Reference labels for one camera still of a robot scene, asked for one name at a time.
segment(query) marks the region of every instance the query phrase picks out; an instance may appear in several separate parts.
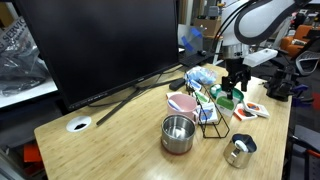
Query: stainless steel bowl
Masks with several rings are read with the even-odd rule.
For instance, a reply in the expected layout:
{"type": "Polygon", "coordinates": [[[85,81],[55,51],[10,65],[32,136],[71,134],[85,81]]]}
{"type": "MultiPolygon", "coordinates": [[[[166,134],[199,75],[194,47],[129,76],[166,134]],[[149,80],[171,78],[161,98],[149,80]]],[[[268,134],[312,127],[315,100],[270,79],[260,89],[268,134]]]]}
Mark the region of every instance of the stainless steel bowl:
{"type": "Polygon", "coordinates": [[[196,130],[192,120],[183,115],[171,115],[162,122],[161,129],[162,144],[170,153],[183,154],[191,149],[196,130]]]}

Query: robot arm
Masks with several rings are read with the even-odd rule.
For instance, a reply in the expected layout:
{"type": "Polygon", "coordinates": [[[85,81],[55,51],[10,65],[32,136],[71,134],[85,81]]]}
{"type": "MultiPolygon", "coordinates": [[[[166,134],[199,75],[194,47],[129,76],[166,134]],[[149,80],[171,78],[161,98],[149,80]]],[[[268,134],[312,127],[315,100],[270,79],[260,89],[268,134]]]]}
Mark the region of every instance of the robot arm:
{"type": "Polygon", "coordinates": [[[250,67],[243,64],[249,55],[249,46],[268,39],[291,15],[311,0],[238,0],[229,2],[222,13],[223,55],[228,71],[222,77],[222,90],[232,99],[232,89],[241,82],[246,91],[250,67]]]}

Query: small metal cup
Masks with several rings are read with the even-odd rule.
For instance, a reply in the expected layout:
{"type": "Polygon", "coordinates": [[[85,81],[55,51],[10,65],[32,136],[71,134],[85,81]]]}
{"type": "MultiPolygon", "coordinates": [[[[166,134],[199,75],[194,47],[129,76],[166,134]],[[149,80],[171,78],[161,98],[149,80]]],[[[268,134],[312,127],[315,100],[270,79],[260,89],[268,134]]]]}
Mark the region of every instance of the small metal cup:
{"type": "Polygon", "coordinates": [[[256,150],[257,146],[250,135],[235,134],[225,148],[223,156],[232,166],[236,168],[245,168],[256,150]],[[239,147],[236,143],[238,140],[243,142],[245,147],[239,147]]]}

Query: dish rack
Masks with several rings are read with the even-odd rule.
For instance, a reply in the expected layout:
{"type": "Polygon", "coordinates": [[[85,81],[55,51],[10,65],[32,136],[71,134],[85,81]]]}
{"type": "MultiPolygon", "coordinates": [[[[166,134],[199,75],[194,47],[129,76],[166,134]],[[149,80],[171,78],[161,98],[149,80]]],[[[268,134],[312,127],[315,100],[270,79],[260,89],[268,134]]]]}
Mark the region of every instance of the dish rack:
{"type": "MultiPolygon", "coordinates": [[[[202,88],[200,92],[204,94],[206,97],[209,97],[209,102],[212,102],[214,104],[214,108],[216,110],[217,119],[213,122],[208,122],[207,114],[205,113],[205,109],[203,108],[203,105],[201,104],[201,101],[198,96],[194,96],[196,98],[198,107],[199,107],[199,116],[198,116],[198,125],[201,127],[203,138],[225,138],[227,137],[230,128],[228,126],[228,123],[226,122],[223,114],[219,111],[214,98],[211,96],[210,92],[208,91],[207,87],[203,84],[201,84],[202,88]]],[[[192,96],[192,94],[195,92],[193,88],[188,86],[188,83],[186,83],[186,90],[189,95],[192,96]]]]}

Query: cardboard box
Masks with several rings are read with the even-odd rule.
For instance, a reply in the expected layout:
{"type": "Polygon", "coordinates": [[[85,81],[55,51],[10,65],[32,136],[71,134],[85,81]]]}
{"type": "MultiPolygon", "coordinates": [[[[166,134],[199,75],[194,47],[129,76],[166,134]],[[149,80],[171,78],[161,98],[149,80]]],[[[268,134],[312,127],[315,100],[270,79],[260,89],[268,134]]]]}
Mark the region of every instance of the cardboard box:
{"type": "Polygon", "coordinates": [[[197,26],[197,27],[202,26],[207,28],[205,31],[203,31],[203,36],[204,37],[211,36],[213,38],[221,26],[221,20],[220,19],[217,19],[217,20],[195,19],[194,26],[197,26]]]}

